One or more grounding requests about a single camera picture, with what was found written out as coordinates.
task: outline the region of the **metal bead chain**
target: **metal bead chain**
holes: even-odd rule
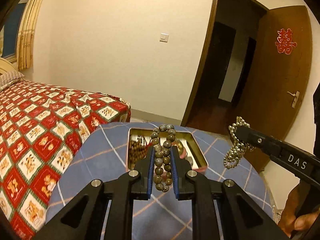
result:
[[[160,132],[168,132],[167,140],[163,143],[163,146],[160,145],[159,133]],[[167,192],[169,190],[169,186],[172,184],[172,176],[171,176],[171,166],[170,166],[170,148],[172,143],[175,141],[176,131],[172,124],[168,125],[160,125],[159,128],[154,128],[151,133],[151,143],[156,152],[155,158],[155,175],[153,176],[153,182],[156,184],[156,189]],[[164,170],[166,173],[165,185],[162,183],[162,174],[163,168],[162,164],[164,164]]]
[[[244,119],[240,116],[237,116],[236,122],[232,125],[229,125],[229,131],[230,135],[233,138],[233,146],[231,149],[227,152],[226,157],[223,159],[223,165],[227,169],[231,169],[236,167],[239,164],[240,159],[244,156],[245,151],[249,149],[251,152],[254,150],[255,147],[253,147],[249,143],[243,143],[242,141],[239,141],[235,135],[236,130],[240,126],[246,126],[250,128],[250,124],[246,123]]]

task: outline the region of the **wooden floor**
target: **wooden floor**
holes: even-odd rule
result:
[[[203,131],[228,135],[230,106],[222,100],[195,99],[186,126]]]

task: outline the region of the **curtain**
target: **curtain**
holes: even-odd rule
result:
[[[2,52],[3,52],[3,34],[4,34],[4,26],[0,31],[0,57],[2,56]]]
[[[41,2],[42,0],[29,0],[21,17],[16,48],[19,70],[33,65],[34,33]]]

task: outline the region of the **human hand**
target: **human hand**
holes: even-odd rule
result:
[[[320,209],[316,212],[302,215],[298,218],[295,216],[295,210],[299,203],[298,187],[295,187],[288,195],[285,208],[281,214],[281,219],[278,226],[286,233],[288,237],[291,237],[293,230],[302,231],[311,228],[316,218],[320,214]]]

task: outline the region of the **red checkered bedspread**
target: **red checkered bedspread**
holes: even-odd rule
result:
[[[27,81],[0,93],[0,207],[22,239],[44,224],[52,190],[90,133],[130,116],[128,103],[105,94]]]

